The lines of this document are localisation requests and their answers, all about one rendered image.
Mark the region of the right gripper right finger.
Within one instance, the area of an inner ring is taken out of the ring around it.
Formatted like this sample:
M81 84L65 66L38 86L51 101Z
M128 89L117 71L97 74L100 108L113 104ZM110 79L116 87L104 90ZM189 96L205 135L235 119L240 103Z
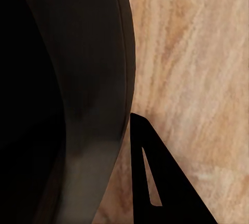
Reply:
M218 224L153 126L130 113L134 224ZM150 203L144 148L162 206Z

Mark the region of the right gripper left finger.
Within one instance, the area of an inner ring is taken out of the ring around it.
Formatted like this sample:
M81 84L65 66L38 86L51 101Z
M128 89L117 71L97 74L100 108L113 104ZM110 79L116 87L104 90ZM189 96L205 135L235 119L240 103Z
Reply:
M32 224L65 135L63 113L0 150L0 224Z

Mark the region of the cauldron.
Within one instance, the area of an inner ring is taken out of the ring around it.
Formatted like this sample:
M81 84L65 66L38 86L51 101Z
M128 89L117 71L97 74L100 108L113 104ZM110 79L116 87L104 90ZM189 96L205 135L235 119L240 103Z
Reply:
M66 132L32 224L91 224L130 119L129 0L0 0L0 150L63 113Z

